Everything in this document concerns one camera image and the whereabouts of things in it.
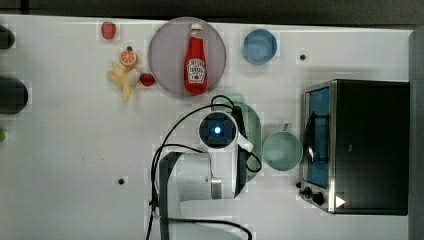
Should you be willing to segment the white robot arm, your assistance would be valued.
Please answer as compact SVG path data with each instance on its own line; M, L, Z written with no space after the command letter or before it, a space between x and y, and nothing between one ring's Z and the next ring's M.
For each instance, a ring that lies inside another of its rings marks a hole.
M233 108L205 115L199 126L201 152L170 152L159 162L161 240L242 240L247 233L225 220L189 219L181 204L192 200L234 199L243 190L253 144L247 140L242 110Z

